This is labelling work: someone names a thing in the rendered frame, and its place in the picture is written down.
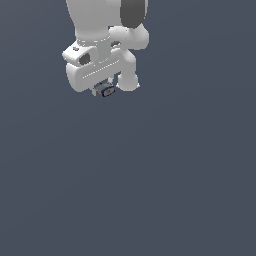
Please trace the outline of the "white gripper block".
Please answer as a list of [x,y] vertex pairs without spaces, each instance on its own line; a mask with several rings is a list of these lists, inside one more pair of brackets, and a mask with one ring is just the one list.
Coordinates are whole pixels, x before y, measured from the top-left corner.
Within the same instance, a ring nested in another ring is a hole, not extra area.
[[122,57],[123,51],[115,48],[111,51],[111,56],[102,63],[90,62],[81,67],[68,63],[66,73],[71,87],[77,92],[92,89],[94,96],[100,95],[101,84],[96,84],[108,77],[107,83],[113,84],[114,77],[111,76],[121,71]]

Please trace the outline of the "small blue grey object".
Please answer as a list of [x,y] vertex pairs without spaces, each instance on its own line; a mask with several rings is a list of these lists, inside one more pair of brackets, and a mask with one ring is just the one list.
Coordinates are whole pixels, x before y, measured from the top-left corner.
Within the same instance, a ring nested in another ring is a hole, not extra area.
[[115,88],[113,85],[108,85],[108,86],[104,86],[103,89],[101,90],[101,95],[103,97],[107,97],[110,96],[111,94],[113,94],[115,92]]

